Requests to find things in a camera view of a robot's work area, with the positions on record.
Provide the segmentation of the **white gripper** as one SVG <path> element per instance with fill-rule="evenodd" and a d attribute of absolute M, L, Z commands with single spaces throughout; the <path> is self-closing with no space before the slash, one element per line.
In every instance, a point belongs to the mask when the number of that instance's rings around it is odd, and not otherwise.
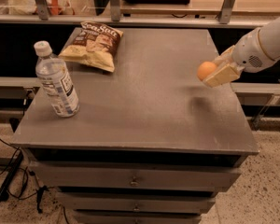
<path fill-rule="evenodd" d="M 275 60 L 263 49 L 259 32 L 260 28 L 254 29 L 244 35 L 235 46 L 232 45 L 217 56 L 213 60 L 217 69 L 208 75 L 203 83 L 214 88 L 238 79 L 242 70 L 247 73 L 257 73 L 273 66 Z"/>

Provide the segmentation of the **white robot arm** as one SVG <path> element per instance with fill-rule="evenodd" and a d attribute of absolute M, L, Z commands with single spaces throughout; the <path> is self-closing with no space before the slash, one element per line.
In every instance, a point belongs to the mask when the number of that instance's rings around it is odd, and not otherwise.
<path fill-rule="evenodd" d="M 208 87 L 237 80 L 243 72 L 257 73 L 280 61 L 280 17 L 255 28 L 213 60 L 216 69 L 202 79 Z"/>

